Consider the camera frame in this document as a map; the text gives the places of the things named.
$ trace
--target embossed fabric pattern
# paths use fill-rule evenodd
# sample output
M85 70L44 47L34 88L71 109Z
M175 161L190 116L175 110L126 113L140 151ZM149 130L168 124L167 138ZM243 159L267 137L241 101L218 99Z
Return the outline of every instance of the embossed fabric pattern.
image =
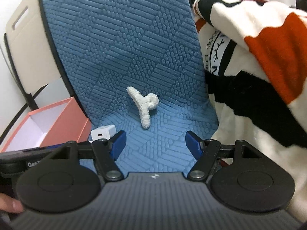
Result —
M217 117L205 89L188 0L43 0L67 76L94 127L127 133L116 161L128 172L185 174L195 160L185 133L209 138ZM144 130L128 86L160 103Z

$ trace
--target black frame edge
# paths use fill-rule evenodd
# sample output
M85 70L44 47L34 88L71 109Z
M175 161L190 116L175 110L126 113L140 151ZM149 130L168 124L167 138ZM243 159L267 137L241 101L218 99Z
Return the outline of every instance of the black frame edge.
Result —
M33 99L35 99L41 92L42 90L45 89L47 85L43 86L42 88L40 88L34 95L33 95ZM15 115L15 117L13 117L12 121L7 125L7 127L5 128L5 130L2 132L1 136L0 136L0 144L2 144L3 140L5 139L5 137L7 136L7 134L9 133L9 131L11 130L11 128L13 127L13 125L17 122L18 118L21 116L21 114L27 109L28 104L24 104L23 107L21 107L21 109L17 112L17 114Z
M13 74L14 74L14 76L15 76L15 78L16 78L17 86L18 86L18 88L20 89L20 91L21 91L23 97L25 98L27 105L30 107L30 109L31 109L32 111L34 111L34 110L38 109L38 106L37 106L37 104L36 104L34 98L32 97L32 95L31 95L31 94L27 94L26 91L25 91L25 89L24 89L23 86L22 86L22 83L21 83L21 81L20 81L20 79L19 79L19 76L18 76L16 67L15 67L15 64L14 64L13 59L12 59L12 55L11 55L9 43L8 43L8 41L7 41L7 34L6 34L6 33L4 33L3 38L4 38L5 48L6 48L6 50L7 50L7 55L8 55L8 57L9 57L9 62L10 62L10 65L11 65L11 67L12 67Z

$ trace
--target screw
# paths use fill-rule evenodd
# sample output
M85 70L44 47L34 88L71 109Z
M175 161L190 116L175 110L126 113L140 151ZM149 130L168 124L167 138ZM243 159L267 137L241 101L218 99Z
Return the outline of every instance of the screw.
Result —
M200 170L193 170L191 173L189 173L189 176L193 179L201 179L205 176L205 173Z
M206 139L206 140L204 140L205 146L207 147L212 141L213 141L213 139Z
M106 173L106 177L109 179L117 179L121 176L121 173L117 170L110 170Z

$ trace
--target blanket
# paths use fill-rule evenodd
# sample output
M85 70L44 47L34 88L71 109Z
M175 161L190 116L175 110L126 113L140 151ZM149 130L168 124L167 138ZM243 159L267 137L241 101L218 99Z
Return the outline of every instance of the blanket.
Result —
M244 139L295 180L307 220L307 13L279 2L196 0L206 84L223 144Z

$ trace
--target human hand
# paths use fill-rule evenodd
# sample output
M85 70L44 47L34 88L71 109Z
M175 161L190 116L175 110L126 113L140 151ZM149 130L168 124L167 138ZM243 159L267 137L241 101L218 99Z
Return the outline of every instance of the human hand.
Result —
M24 209L19 200L0 193L0 210L8 213L19 214L22 213Z

